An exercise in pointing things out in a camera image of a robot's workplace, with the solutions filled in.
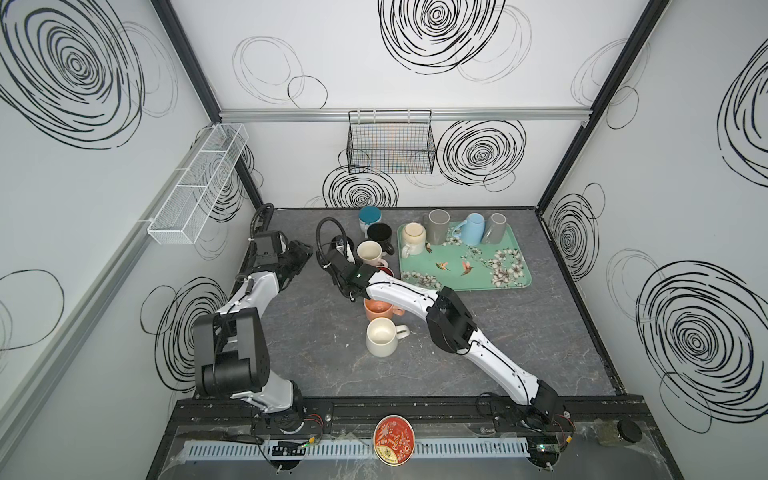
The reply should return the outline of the cream white mug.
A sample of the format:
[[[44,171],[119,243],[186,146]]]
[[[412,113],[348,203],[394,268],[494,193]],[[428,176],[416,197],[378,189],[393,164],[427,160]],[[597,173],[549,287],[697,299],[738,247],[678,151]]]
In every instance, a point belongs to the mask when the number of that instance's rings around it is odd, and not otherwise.
[[[380,266],[380,267],[378,267],[378,270],[380,270],[381,272],[383,272],[383,273],[385,273],[385,274],[387,274],[387,275],[389,275],[391,277],[395,276],[394,272],[390,268],[388,268],[388,267]]]

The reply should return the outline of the green floral tray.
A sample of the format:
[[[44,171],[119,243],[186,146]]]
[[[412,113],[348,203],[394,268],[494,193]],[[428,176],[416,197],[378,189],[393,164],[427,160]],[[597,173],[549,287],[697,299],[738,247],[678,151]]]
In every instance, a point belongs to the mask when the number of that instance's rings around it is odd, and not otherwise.
[[[468,246],[450,238],[430,244],[417,255],[399,257],[400,278],[428,289],[459,291],[526,288],[532,274],[511,228],[498,244]]]

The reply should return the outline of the orange peach mug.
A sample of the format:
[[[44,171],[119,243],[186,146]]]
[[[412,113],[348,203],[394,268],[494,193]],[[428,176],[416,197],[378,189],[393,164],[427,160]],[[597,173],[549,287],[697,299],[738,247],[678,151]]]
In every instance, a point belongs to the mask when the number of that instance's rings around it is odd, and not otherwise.
[[[402,308],[380,300],[365,299],[363,305],[369,321],[377,318],[392,319],[394,316],[403,316],[405,314]]]

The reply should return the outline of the black lid jar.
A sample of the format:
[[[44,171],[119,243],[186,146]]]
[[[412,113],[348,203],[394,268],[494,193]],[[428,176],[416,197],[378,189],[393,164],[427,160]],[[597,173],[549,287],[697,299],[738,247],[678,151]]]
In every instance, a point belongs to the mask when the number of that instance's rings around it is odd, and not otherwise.
[[[640,426],[631,419],[602,421],[597,425],[598,443],[605,447],[623,447],[639,443],[643,438]]]

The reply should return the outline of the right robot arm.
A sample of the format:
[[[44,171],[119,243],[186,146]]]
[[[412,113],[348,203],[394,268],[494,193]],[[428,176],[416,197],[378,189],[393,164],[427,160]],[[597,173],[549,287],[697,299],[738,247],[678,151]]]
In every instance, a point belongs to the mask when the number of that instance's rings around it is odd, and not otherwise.
[[[383,301],[424,320],[436,347],[467,358],[495,380],[526,416],[548,424],[563,413],[557,392],[499,350],[451,288],[430,290],[411,285],[376,267],[350,262],[334,247],[320,248],[318,263],[349,300]]]

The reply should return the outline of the white speckled mug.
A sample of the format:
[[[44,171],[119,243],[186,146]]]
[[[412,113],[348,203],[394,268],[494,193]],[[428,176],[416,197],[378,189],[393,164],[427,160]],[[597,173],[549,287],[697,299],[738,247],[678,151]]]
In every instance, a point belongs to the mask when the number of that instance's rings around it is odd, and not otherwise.
[[[366,347],[371,355],[386,358],[396,351],[399,341],[410,334],[407,325],[396,325],[385,317],[375,318],[366,329]]]

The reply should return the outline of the pink mug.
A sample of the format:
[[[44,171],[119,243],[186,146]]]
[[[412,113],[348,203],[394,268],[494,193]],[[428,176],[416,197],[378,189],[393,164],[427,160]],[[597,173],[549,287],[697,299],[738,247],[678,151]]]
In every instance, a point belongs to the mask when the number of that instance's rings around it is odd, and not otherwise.
[[[388,267],[388,262],[384,259],[384,250],[382,246],[373,240],[366,240],[360,243],[356,249],[359,259],[367,265],[373,267]]]

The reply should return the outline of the light blue mug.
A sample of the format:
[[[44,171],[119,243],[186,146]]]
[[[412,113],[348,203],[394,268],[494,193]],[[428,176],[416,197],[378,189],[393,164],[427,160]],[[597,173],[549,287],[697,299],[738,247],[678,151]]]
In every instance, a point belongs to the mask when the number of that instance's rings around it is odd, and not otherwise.
[[[452,237],[467,246],[481,243],[485,233],[485,218],[480,213],[470,213],[452,230]]]

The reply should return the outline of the teal and white mug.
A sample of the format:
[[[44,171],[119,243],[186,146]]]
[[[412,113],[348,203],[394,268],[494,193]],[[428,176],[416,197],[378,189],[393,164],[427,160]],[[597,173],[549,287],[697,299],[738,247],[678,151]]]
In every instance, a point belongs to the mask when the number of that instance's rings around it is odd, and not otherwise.
[[[358,222],[363,234],[367,233],[371,225],[382,221],[382,212],[376,206],[365,206],[359,210]]]

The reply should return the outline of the beige mug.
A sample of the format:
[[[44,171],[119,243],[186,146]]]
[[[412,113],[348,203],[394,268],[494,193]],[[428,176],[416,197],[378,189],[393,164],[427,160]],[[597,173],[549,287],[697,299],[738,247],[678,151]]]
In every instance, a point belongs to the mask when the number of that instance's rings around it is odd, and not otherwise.
[[[426,229],[417,222],[410,222],[403,226],[401,231],[401,257],[420,255],[425,250]]]

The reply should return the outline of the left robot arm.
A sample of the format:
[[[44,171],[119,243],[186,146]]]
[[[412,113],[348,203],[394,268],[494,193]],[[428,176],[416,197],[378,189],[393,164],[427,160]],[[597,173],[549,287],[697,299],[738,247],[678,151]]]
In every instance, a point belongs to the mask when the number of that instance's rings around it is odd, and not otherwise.
[[[262,317],[311,257],[311,246],[280,231],[251,236],[235,293],[192,324],[198,396],[240,400],[261,414],[300,420],[305,412],[301,391],[273,372]]]

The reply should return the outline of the black and white mug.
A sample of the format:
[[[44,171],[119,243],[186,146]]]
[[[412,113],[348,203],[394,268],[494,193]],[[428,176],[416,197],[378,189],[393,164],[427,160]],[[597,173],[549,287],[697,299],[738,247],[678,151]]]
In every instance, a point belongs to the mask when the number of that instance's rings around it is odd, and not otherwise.
[[[377,242],[382,251],[387,255],[394,255],[395,248],[392,243],[392,228],[386,223],[375,223],[367,228],[366,236],[369,240]]]

